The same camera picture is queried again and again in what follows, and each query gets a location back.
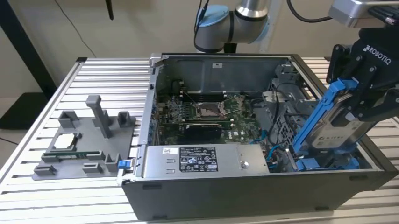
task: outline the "blue plastic bracket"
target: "blue plastic bracket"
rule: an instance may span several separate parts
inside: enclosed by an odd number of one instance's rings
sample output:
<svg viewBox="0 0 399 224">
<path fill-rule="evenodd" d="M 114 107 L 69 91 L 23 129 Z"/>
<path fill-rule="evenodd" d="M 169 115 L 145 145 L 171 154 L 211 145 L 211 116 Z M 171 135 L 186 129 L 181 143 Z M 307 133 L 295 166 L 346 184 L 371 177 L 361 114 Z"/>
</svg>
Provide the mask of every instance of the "blue plastic bracket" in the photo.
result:
<svg viewBox="0 0 399 224">
<path fill-rule="evenodd" d="M 330 111 L 334 107 L 334 100 L 337 97 L 337 94 L 342 90 L 353 90 L 358 86 L 358 83 L 354 80 L 341 80 L 338 79 L 334 83 L 331 83 L 330 88 L 319 101 L 319 104 L 309 118 L 309 120 L 305 123 L 305 127 L 301 129 L 301 132 L 294 138 L 294 151 L 299 155 L 307 155 L 307 151 L 302 151 L 302 145 L 305 142 L 306 137 L 311 133 L 315 125 L 318 124 L 318 121 L 323 117 L 327 111 Z"/>
</svg>

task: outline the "gray plastic post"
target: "gray plastic post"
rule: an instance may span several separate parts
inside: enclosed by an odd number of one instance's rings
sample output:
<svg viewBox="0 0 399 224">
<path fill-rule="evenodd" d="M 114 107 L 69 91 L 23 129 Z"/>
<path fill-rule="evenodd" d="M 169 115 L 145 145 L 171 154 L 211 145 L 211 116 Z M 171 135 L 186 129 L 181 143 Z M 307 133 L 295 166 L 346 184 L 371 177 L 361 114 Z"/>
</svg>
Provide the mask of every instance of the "gray plastic post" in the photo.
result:
<svg viewBox="0 0 399 224">
<path fill-rule="evenodd" d="M 97 124 L 99 125 L 102 134 L 105 138 L 110 138 L 113 136 L 110 127 L 109 127 L 109 120 L 105 116 L 105 112 L 101 106 L 102 97 L 99 95 L 91 95 L 87 97 L 86 105 L 93 109 L 97 119 Z"/>
</svg>

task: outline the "cable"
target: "cable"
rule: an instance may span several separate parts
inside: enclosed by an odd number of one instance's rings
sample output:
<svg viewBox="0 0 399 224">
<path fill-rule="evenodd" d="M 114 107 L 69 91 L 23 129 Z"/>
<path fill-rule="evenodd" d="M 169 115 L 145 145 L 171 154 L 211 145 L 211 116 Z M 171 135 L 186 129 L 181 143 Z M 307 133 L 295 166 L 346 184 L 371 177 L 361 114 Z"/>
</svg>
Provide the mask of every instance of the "cable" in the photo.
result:
<svg viewBox="0 0 399 224">
<path fill-rule="evenodd" d="M 206 12 L 207 12 L 207 8 L 209 8 L 209 3 L 210 3 L 210 0 L 207 0 L 206 4 L 205 4 L 205 7 L 202 8 L 202 11 L 201 11 L 201 6 L 202 6 L 202 0 L 199 2 L 199 10 L 198 10 L 198 14 L 197 14 L 197 19 L 195 19 L 195 30 L 194 30 L 194 46 L 197 46 L 197 43 L 195 43 L 195 38 L 198 37 L 198 31 L 199 31 L 199 28 L 201 28 L 201 22 L 202 20 L 205 19 L 205 15 L 206 15 Z"/>
<path fill-rule="evenodd" d="M 198 29 L 201 6 L 202 6 L 202 0 L 199 0 L 199 9 L 198 9 L 198 13 L 195 15 L 194 33 L 197 33 L 197 29 Z"/>
<path fill-rule="evenodd" d="M 267 155 L 267 158 L 266 158 L 266 161 L 270 160 L 270 158 L 273 157 L 273 154 L 274 154 L 275 149 L 279 148 L 279 147 L 281 147 L 281 145 L 275 145 L 275 146 L 271 148 L 271 150 L 270 150 L 270 152 L 269 152 L 269 155 Z"/>
<path fill-rule="evenodd" d="M 277 124 L 277 119 L 278 119 L 278 115 L 279 115 L 279 109 L 281 109 L 281 101 L 279 101 L 279 97 L 278 97 L 278 92 L 279 92 L 279 87 L 282 86 L 282 85 L 285 85 L 285 84 L 290 84 L 290 85 L 295 85 L 297 86 L 297 84 L 295 83 L 289 83 L 289 82 L 286 82 L 286 83 L 281 83 L 277 87 L 275 87 L 275 103 L 277 103 L 277 105 L 275 105 L 275 116 L 274 116 L 274 122 L 273 122 L 273 125 L 271 125 L 271 127 L 270 127 L 270 129 L 269 129 L 269 131 L 267 131 L 267 133 L 269 133 L 269 135 L 267 135 L 267 140 L 269 140 L 269 142 L 270 142 L 270 144 L 273 145 L 273 146 L 275 146 L 275 145 L 278 145 L 277 143 L 274 143 L 273 142 L 273 140 L 271 140 L 271 132 L 273 132 L 273 129 L 274 129 L 274 127 L 275 127 L 275 124 Z"/>
<path fill-rule="evenodd" d="M 267 135 L 266 130 L 262 130 L 262 136 L 261 136 L 261 139 L 255 139 L 255 140 L 253 140 L 253 141 L 250 142 L 250 145 L 254 145 L 255 142 L 258 142 L 258 141 L 263 141 L 265 138 L 266 138 L 266 135 Z"/>
<path fill-rule="evenodd" d="M 4 139 L 4 138 L 2 138 L 2 137 L 0 137 L 0 140 L 7 141 L 7 142 L 10 142 L 10 143 L 12 143 L 12 144 L 15 144 L 15 145 L 19 145 L 15 141 L 11 141 L 11 140 Z"/>
<path fill-rule="evenodd" d="M 56 2 L 56 4 L 58 4 L 58 7 L 59 7 L 60 10 L 62 10 L 62 13 L 63 13 L 65 16 L 67 17 L 67 19 L 69 19 L 71 25 L 74 26 L 74 29 L 77 30 L 77 33 L 78 33 L 78 35 L 79 35 L 79 37 L 81 37 L 81 40 L 82 40 L 83 44 L 87 46 L 87 49 L 91 51 L 91 53 L 94 54 L 94 56 L 98 57 L 98 56 L 95 55 L 93 49 L 89 47 L 86 41 L 83 40 L 83 37 L 82 37 L 82 35 L 81 35 L 81 32 L 78 31 L 78 28 L 77 28 L 77 26 L 74 25 L 74 22 L 71 21 L 70 17 L 67 16 L 67 14 L 66 14 L 66 12 L 65 12 L 65 10 L 63 10 L 63 7 L 60 6 L 58 0 L 55 0 L 55 2 Z"/>
<path fill-rule="evenodd" d="M 307 19 L 307 18 L 302 17 L 302 16 L 298 14 L 298 12 L 295 11 L 291 0 L 287 0 L 287 5 L 289 5 L 290 11 L 293 12 L 294 16 L 295 16 L 302 22 L 317 23 L 317 22 L 325 22 L 325 21 L 329 21 L 329 20 L 333 19 L 330 16 L 326 16 L 326 17 L 319 18 L 319 19 Z"/>
</svg>

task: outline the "aluminum extrusion table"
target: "aluminum extrusion table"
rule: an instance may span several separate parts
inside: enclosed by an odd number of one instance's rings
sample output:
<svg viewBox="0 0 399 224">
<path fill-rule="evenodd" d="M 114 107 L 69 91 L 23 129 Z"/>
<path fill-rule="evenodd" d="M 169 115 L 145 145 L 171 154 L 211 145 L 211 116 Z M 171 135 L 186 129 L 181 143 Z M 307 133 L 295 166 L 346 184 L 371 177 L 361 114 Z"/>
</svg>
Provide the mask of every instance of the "aluminum extrusion table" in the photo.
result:
<svg viewBox="0 0 399 224">
<path fill-rule="evenodd" d="M 325 82 L 329 62 L 305 58 Z M 130 111 L 137 116 L 133 151 L 138 135 L 150 80 L 149 59 L 90 58 L 77 63 L 42 115 L 0 171 L 0 224 L 6 223 L 141 223 L 115 177 L 34 181 L 34 168 L 46 152 L 59 127 L 63 110 L 75 110 L 79 117 L 93 116 L 86 105 L 90 94 L 102 95 L 109 114 Z M 381 122 L 369 136 L 399 168 L 399 119 Z M 359 193 L 334 212 L 238 217 L 181 224 L 353 224 L 399 223 L 399 176 L 379 190 Z"/>
</svg>

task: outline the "black cable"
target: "black cable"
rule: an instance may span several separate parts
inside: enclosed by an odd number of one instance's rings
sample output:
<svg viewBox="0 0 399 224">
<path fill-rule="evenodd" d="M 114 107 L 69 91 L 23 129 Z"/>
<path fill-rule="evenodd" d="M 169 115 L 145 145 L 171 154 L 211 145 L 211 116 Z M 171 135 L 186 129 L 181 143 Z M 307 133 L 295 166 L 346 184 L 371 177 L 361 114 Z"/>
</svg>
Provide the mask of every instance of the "black cable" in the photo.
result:
<svg viewBox="0 0 399 224">
<path fill-rule="evenodd" d="M 269 131 L 267 131 L 267 133 L 269 133 L 269 135 L 267 135 L 267 140 L 269 140 L 269 143 L 273 145 L 273 146 L 277 146 L 277 145 L 279 145 L 279 143 L 274 143 L 273 141 L 271 141 L 271 132 L 273 132 L 273 129 L 274 129 L 274 127 L 275 127 L 275 124 L 277 124 L 277 119 L 278 119 L 278 115 L 279 115 L 279 109 L 281 109 L 281 101 L 279 101 L 279 97 L 278 97 L 278 92 L 279 92 L 279 87 L 282 86 L 282 85 L 285 85 L 285 84 L 290 84 L 290 85 L 295 85 L 295 86 L 298 86 L 295 83 L 281 83 L 277 87 L 275 87 L 275 103 L 277 103 L 277 105 L 275 105 L 275 116 L 274 116 L 274 122 L 273 122 L 273 125 L 271 125 L 271 127 L 270 127 L 270 129 L 269 129 Z"/>
<path fill-rule="evenodd" d="M 205 15 L 206 15 L 206 12 L 207 12 L 207 8 L 209 8 L 209 3 L 210 3 L 210 0 L 207 0 L 206 4 L 205 4 L 205 7 L 202 8 L 202 11 L 201 11 L 201 6 L 202 6 L 202 0 L 199 2 L 199 10 L 198 10 L 198 14 L 197 14 L 197 28 L 194 30 L 194 46 L 197 46 L 197 43 L 195 43 L 195 38 L 198 37 L 198 31 L 199 31 L 199 28 L 201 28 L 201 22 L 202 20 L 205 19 Z"/>
<path fill-rule="evenodd" d="M 14 142 L 14 141 L 11 141 L 11 140 L 8 140 L 8 139 L 4 139 L 4 138 L 2 138 L 2 137 L 0 137 L 0 140 L 7 141 L 7 142 L 10 142 L 10 143 L 12 143 L 12 144 L 15 144 L 15 145 L 19 145 L 16 142 Z"/>
<path fill-rule="evenodd" d="M 198 29 L 201 6 L 202 6 L 202 0 L 199 0 L 199 9 L 198 9 L 198 13 L 195 15 L 194 33 L 197 33 L 197 29 Z"/>
<path fill-rule="evenodd" d="M 69 21 L 70 21 L 71 25 L 74 26 L 74 29 L 77 30 L 77 33 L 78 33 L 78 35 L 79 35 L 79 37 L 81 37 L 81 40 L 82 40 L 83 44 L 87 46 L 87 49 L 91 51 L 91 53 L 94 54 L 94 56 L 95 56 L 95 57 L 98 57 L 98 56 L 95 55 L 95 53 L 94 53 L 93 49 L 89 47 L 89 45 L 87 45 L 86 41 L 83 40 L 83 37 L 82 37 L 82 35 L 81 35 L 81 32 L 78 31 L 78 28 L 77 28 L 77 26 L 75 26 L 74 22 L 71 21 L 70 17 L 67 16 L 67 14 L 66 14 L 66 12 L 65 12 L 65 10 L 63 10 L 63 7 L 60 6 L 60 4 L 59 4 L 58 0 L 55 0 L 55 2 L 56 2 L 56 4 L 58 4 L 58 7 L 59 7 L 59 8 L 60 8 L 60 10 L 62 10 L 62 13 L 63 13 L 63 14 L 65 14 L 65 16 L 67 17 L 67 19 L 69 19 Z"/>
<path fill-rule="evenodd" d="M 325 21 L 329 21 L 329 20 L 333 19 L 330 16 L 326 16 L 326 17 L 319 18 L 319 19 L 307 19 L 307 18 L 302 17 L 302 16 L 298 14 L 298 12 L 295 11 L 291 0 L 287 0 L 287 5 L 289 5 L 290 11 L 293 12 L 294 16 L 295 16 L 302 22 L 317 23 L 317 22 L 325 22 Z"/>
</svg>

